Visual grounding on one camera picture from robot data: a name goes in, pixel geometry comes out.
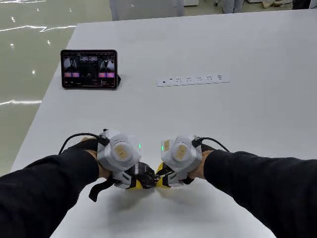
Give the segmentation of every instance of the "black cable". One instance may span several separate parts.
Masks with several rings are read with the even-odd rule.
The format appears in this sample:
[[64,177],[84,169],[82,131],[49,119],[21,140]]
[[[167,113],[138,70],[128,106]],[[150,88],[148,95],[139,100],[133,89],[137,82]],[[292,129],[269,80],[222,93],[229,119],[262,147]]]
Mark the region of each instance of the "black cable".
[[65,142],[64,142],[64,144],[62,145],[62,147],[61,147],[61,149],[60,149],[58,155],[60,155],[60,154],[63,152],[63,150],[64,150],[64,148],[65,148],[65,145],[68,143],[68,141],[69,141],[71,138],[74,138],[74,137],[76,137],[76,136],[82,136],[82,135],[88,135],[88,136],[95,137],[96,139],[100,139],[100,136],[98,136],[98,135],[96,135],[96,134],[92,134],[92,133],[77,133],[77,134],[71,135],[70,137],[68,137],[68,138],[65,140]]
[[220,145],[225,151],[230,152],[223,144],[221,144],[219,141],[217,141],[213,138],[210,138],[210,137],[198,137],[192,141],[192,144],[194,147],[197,147],[197,146],[202,144],[203,140],[211,140],[211,141],[217,143],[218,145]]

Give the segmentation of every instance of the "black strap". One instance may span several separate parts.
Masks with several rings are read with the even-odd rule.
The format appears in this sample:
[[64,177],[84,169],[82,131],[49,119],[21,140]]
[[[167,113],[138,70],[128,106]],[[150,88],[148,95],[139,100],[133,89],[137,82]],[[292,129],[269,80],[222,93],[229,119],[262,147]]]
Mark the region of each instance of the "black strap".
[[184,184],[190,184],[192,181],[194,181],[194,179],[187,176],[187,178],[183,179],[182,181]]
[[117,180],[115,180],[114,178],[110,177],[108,178],[106,181],[102,182],[102,183],[98,183],[95,186],[92,187],[92,189],[90,190],[89,193],[89,198],[91,200],[93,200],[94,202],[97,201],[97,197],[98,194],[102,191],[105,190],[107,188],[110,188],[112,185],[115,184]]

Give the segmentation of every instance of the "video feed on screen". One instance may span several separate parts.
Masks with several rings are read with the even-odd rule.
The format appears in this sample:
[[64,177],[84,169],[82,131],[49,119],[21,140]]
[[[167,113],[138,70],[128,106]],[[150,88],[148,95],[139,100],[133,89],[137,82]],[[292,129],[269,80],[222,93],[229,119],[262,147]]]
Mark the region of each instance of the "video feed on screen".
[[77,71],[80,66],[79,57],[68,56],[64,59],[63,65],[65,71]]
[[113,72],[114,58],[111,56],[99,57],[99,72]]

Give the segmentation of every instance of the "white table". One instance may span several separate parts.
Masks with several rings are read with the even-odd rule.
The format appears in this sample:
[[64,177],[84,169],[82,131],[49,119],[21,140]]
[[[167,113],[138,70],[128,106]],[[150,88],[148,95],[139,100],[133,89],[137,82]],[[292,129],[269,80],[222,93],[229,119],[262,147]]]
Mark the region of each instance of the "white table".
[[[316,158],[316,21],[317,11],[298,10],[79,24],[67,48],[116,49],[122,84],[63,90],[58,66],[13,170],[104,127],[138,134],[153,168],[160,141],[179,134],[212,136],[231,151]],[[207,73],[231,82],[156,87],[159,77]],[[202,180],[161,192],[112,187],[97,203],[91,187],[53,237],[273,237]]]

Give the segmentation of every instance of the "black sleeve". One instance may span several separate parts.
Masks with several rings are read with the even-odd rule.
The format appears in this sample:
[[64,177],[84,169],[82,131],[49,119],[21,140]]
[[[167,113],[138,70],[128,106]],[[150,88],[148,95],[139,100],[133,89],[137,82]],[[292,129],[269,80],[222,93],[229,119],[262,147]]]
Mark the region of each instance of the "black sleeve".
[[215,150],[206,158],[204,176],[276,237],[317,237],[316,160]]
[[74,148],[1,177],[1,237],[48,238],[98,175],[94,157]]

